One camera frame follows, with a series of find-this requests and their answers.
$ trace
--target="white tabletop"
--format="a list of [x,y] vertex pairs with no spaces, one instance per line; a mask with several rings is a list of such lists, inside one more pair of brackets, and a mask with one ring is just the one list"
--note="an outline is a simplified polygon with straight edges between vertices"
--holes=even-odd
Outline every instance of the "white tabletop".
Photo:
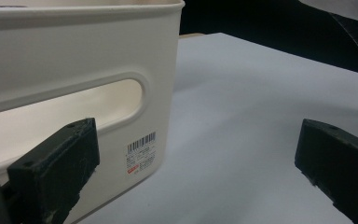
[[304,118],[358,136],[358,74],[228,35],[181,39],[165,162],[81,223],[349,224],[294,165]]

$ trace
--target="barcode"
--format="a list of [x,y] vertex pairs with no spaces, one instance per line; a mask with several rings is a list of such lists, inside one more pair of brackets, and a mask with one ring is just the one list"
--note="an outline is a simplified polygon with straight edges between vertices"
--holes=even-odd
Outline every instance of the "barcode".
[[156,132],[150,133],[147,136],[127,145],[128,154],[136,151],[138,148],[144,147],[147,144],[156,141]]

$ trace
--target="plastic storage container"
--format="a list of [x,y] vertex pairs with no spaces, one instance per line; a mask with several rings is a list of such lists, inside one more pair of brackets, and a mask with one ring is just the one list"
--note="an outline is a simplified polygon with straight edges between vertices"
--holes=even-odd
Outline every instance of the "plastic storage container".
[[96,118],[101,164],[66,222],[160,166],[181,0],[0,1],[0,183],[61,126]]

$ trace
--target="white sticker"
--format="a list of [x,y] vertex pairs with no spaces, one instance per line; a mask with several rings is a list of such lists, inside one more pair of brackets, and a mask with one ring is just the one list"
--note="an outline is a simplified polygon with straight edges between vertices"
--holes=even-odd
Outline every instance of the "white sticker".
[[156,157],[156,132],[127,145],[127,175],[137,175],[149,167]]

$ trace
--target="dark background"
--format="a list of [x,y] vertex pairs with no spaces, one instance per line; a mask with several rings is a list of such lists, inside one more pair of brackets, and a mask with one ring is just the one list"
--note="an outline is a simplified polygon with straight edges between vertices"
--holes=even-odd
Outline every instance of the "dark background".
[[346,31],[297,0],[186,0],[180,34],[191,33],[225,33],[358,72],[358,47]]

